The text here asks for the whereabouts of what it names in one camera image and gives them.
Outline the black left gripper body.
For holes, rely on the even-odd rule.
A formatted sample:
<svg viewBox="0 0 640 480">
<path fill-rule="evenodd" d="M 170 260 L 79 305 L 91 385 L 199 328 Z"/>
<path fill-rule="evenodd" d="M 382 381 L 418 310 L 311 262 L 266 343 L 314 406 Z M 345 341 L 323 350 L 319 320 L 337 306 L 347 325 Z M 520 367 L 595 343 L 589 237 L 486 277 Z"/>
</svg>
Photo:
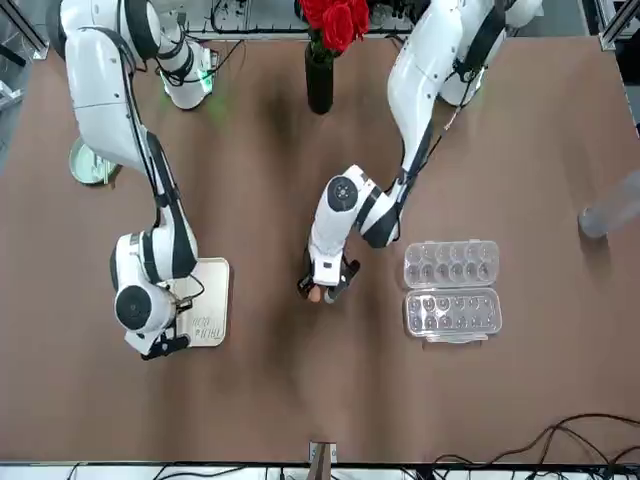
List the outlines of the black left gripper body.
<svg viewBox="0 0 640 480">
<path fill-rule="evenodd" d="M 307 248 L 304 249 L 304 262 L 305 262 L 305 273 L 301 278 L 301 289 L 302 290 L 311 290 L 317 283 L 313 280 L 314 267 L 313 262 L 311 260 L 311 256 L 309 250 Z M 333 286 L 330 285 L 330 288 L 346 288 L 351 280 L 357 275 L 360 270 L 360 262 L 358 260 L 348 261 L 345 255 L 342 255 L 340 262 L 340 273 L 339 273 L 339 281 Z"/>
</svg>

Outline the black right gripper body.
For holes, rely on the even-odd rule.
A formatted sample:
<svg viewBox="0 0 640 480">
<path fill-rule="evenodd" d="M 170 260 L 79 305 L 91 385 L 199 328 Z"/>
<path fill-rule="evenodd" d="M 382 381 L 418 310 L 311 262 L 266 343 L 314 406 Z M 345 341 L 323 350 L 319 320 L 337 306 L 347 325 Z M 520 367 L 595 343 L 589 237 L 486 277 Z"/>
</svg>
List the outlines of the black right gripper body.
<svg viewBox="0 0 640 480">
<path fill-rule="evenodd" d="M 161 334 L 151 344 L 149 351 L 141 354 L 141 359 L 149 361 L 160 357 L 166 357 L 172 353 L 189 347 L 190 338 L 188 335 L 174 335 L 169 338 L 166 334 Z"/>
</svg>

